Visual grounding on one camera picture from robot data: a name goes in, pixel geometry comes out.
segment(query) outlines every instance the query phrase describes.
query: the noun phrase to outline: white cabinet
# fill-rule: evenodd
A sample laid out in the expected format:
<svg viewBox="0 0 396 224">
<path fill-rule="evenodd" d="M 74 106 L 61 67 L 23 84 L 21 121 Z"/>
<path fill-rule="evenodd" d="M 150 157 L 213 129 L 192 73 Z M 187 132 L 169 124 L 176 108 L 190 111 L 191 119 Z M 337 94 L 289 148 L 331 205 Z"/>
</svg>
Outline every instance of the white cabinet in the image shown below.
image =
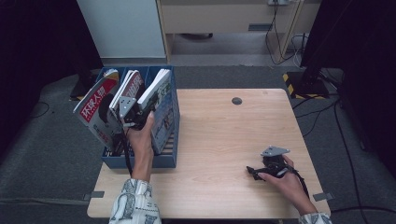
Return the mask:
<svg viewBox="0 0 396 224">
<path fill-rule="evenodd" d="M 102 59 L 165 58 L 155 0 L 78 0 Z"/>
</svg>

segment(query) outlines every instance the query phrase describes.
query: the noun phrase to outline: hand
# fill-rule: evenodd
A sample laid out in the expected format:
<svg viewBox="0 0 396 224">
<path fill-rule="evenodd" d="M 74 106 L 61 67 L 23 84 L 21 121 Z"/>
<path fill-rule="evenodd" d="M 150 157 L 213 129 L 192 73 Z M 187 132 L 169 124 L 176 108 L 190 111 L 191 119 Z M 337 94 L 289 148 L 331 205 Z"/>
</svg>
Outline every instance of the hand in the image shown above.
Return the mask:
<svg viewBox="0 0 396 224">
<path fill-rule="evenodd" d="M 289 166 L 294 167 L 294 162 L 289 157 L 283 155 L 283 159 Z M 286 172 L 282 178 L 276 178 L 266 173 L 259 173 L 258 175 L 263 180 L 273 184 L 296 207 L 300 216 L 318 212 L 306 196 L 297 175 L 292 172 Z"/>
<path fill-rule="evenodd" d="M 127 138 L 134 151 L 134 170 L 131 178 L 149 182 L 151 176 L 152 160 L 154 152 L 151 146 L 151 128 L 154 124 L 154 113 L 148 115 L 146 125 L 142 130 L 125 130 Z"/>
</svg>

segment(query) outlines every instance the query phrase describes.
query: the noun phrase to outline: black object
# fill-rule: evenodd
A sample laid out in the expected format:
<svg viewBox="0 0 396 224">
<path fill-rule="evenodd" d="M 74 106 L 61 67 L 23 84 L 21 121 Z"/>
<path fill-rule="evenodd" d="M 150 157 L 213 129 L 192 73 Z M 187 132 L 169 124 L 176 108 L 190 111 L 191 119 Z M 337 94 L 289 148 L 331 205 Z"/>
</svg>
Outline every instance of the black object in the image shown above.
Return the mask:
<svg viewBox="0 0 396 224">
<path fill-rule="evenodd" d="M 293 87 L 293 92 L 290 93 L 291 98 L 295 98 L 296 95 L 320 95 L 328 98 L 329 91 L 324 85 L 321 79 L 318 79 L 316 72 L 310 71 L 309 67 L 305 72 L 287 72 L 289 77 L 289 83 Z"/>
<path fill-rule="evenodd" d="M 132 123 L 133 125 L 129 128 L 140 131 L 142 130 L 148 119 L 149 113 L 155 111 L 155 105 L 158 103 L 158 93 L 154 92 L 151 98 L 148 100 L 147 106 L 143 110 L 138 110 L 137 103 L 131 108 L 131 110 L 125 115 L 124 122 Z"/>
<path fill-rule="evenodd" d="M 131 156 L 130 156 L 130 154 L 129 154 L 129 144 L 128 144 L 128 139 L 127 139 L 127 137 L 126 137 L 126 134 L 124 135 L 122 135 L 122 138 L 121 138 L 121 143 L 122 143 L 122 148 L 123 148 L 123 151 L 124 151 L 124 153 L 125 153 L 125 164 L 126 164 L 126 167 L 128 168 L 128 172 L 129 172 L 129 175 L 130 176 L 132 176 L 132 172 L 134 171 L 133 170 L 133 168 L 132 168 L 132 164 L 131 164 Z"/>
<path fill-rule="evenodd" d="M 74 74 L 89 79 L 103 64 L 77 1 L 0 1 L 0 30 L 2 161 L 45 85 Z"/>
<path fill-rule="evenodd" d="M 247 166 L 247 171 L 253 175 L 255 180 L 263 180 L 259 177 L 259 173 L 267 173 L 277 178 L 281 178 L 285 175 L 286 172 L 292 172 L 300 179 L 301 185 L 303 186 L 304 192 L 306 196 L 309 198 L 308 188 L 306 187 L 304 179 L 300 176 L 297 170 L 293 167 L 287 165 L 283 160 L 282 155 L 277 155 L 273 157 L 262 157 L 262 163 L 264 163 L 265 167 L 261 169 L 253 169 Z"/>
<path fill-rule="evenodd" d="M 396 1 L 322 0 L 301 66 L 304 77 L 340 68 L 339 88 L 362 148 L 375 152 L 396 177 Z"/>
</svg>

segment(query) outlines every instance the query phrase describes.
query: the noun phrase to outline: patterned sleeve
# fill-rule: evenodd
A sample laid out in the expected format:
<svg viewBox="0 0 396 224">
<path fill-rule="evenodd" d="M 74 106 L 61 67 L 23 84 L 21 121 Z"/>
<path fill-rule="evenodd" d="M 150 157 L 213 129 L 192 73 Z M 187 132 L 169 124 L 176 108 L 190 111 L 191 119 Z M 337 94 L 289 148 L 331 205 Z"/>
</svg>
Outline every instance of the patterned sleeve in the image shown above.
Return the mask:
<svg viewBox="0 0 396 224">
<path fill-rule="evenodd" d="M 128 179 L 116 198 L 109 224 L 161 224 L 160 210 L 151 197 L 151 185 Z"/>
<path fill-rule="evenodd" d="M 299 218 L 300 224 L 332 224 L 329 215 L 325 213 L 312 213 Z"/>
</svg>

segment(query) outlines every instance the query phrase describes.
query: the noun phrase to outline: cable on floor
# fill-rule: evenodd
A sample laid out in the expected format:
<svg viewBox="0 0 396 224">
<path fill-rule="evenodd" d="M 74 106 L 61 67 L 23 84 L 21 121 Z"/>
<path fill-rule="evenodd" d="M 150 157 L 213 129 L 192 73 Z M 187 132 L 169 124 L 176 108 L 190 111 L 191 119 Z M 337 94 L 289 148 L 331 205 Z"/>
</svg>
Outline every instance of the cable on floor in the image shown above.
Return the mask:
<svg viewBox="0 0 396 224">
<path fill-rule="evenodd" d="M 310 99 L 314 99 L 314 97 L 307 98 L 307 99 L 305 99 L 304 101 L 302 101 L 300 104 L 302 104 L 302 103 L 304 103 L 304 102 L 306 102 L 306 101 L 308 101 L 308 100 L 310 100 Z M 317 116 L 315 117 L 314 124 L 312 125 L 311 129 L 308 131 L 308 133 L 303 134 L 303 137 L 306 137 L 306 136 L 308 136 L 310 133 L 312 133 L 312 131 L 314 130 L 314 128 L 315 128 L 315 126 L 316 126 L 316 124 L 317 124 L 318 117 L 319 117 L 320 113 L 323 112 L 323 111 L 325 111 L 325 110 L 328 110 L 328 109 L 331 108 L 333 105 L 337 104 L 338 101 L 340 101 L 340 98 L 338 98 L 335 102 L 332 102 L 330 105 L 324 107 L 323 109 L 316 110 L 316 111 L 312 111 L 312 112 L 309 112 L 309 113 L 306 113 L 306 114 L 303 114 L 303 115 L 300 115 L 300 116 L 296 116 L 296 118 L 298 119 L 298 118 L 302 118 L 302 117 L 305 117 L 305 116 L 308 116 L 308 115 L 311 115 L 311 114 L 318 113 Z"/>
<path fill-rule="evenodd" d="M 38 104 L 38 105 L 45 105 L 47 108 L 46 108 L 46 110 L 45 110 L 43 113 L 41 113 L 41 114 L 39 114 L 39 115 L 37 115 L 37 116 L 31 116 L 31 117 L 29 117 L 30 119 L 38 119 L 38 118 L 44 116 L 45 114 L 47 114 L 47 112 L 49 112 L 49 110 L 50 110 L 50 105 L 47 104 L 46 102 L 39 101 L 39 102 L 37 102 L 37 104 Z"/>
<path fill-rule="evenodd" d="M 280 53 L 280 52 L 281 52 L 280 40 L 279 40 L 279 35 L 278 35 L 278 33 L 277 33 L 277 30 L 276 30 L 276 13 L 277 13 L 277 7 L 278 7 L 278 2 L 275 2 L 275 4 L 274 4 L 274 17 L 273 17 L 273 19 L 272 19 L 272 21 L 271 21 L 271 26 L 270 26 L 270 27 L 274 27 L 275 34 L 276 34 L 276 39 L 277 39 L 277 43 L 278 43 L 278 47 L 279 47 L 279 53 Z M 268 46 L 268 32 L 265 34 L 265 45 L 266 45 L 266 47 L 267 47 L 267 49 L 268 49 L 268 52 L 269 52 L 269 54 L 270 54 L 270 58 L 271 58 L 271 61 L 273 62 L 273 64 L 276 64 L 276 65 L 282 64 L 283 62 L 287 61 L 288 59 L 290 59 L 290 58 L 292 58 L 292 57 L 294 56 L 294 54 L 293 54 L 293 55 L 289 56 L 288 58 L 284 58 L 282 55 L 280 55 L 280 57 L 281 57 L 284 61 L 281 62 L 281 63 L 276 63 L 276 62 L 274 61 L 273 57 L 272 57 L 271 50 L 270 50 L 270 48 L 269 48 L 269 46 Z"/>
<path fill-rule="evenodd" d="M 359 208 L 360 208 L 360 211 L 361 211 L 361 216 L 364 219 L 364 223 L 368 224 L 369 222 L 367 220 L 367 217 L 364 214 L 363 210 L 361 209 L 361 195 L 359 193 L 358 182 L 356 180 L 355 168 L 353 167 L 352 158 L 350 156 L 349 149 L 347 147 L 347 141 L 345 139 L 343 130 L 342 130 L 341 125 L 340 125 L 340 121 L 339 121 L 338 116 L 337 116 L 337 104 L 334 104 L 334 116 L 335 116 L 335 121 L 337 122 L 338 131 L 340 132 L 341 138 L 343 140 L 344 149 L 346 150 L 347 158 L 349 160 L 349 166 L 350 166 L 350 170 L 352 172 L 353 184 L 354 184 L 354 187 L 355 187 L 356 196 L 357 196 L 357 199 L 358 199 L 358 205 L 359 205 Z"/>
<path fill-rule="evenodd" d="M 0 199 L 0 204 L 52 204 L 52 205 L 88 205 L 89 201 L 51 199 L 51 198 L 14 198 Z"/>
</svg>

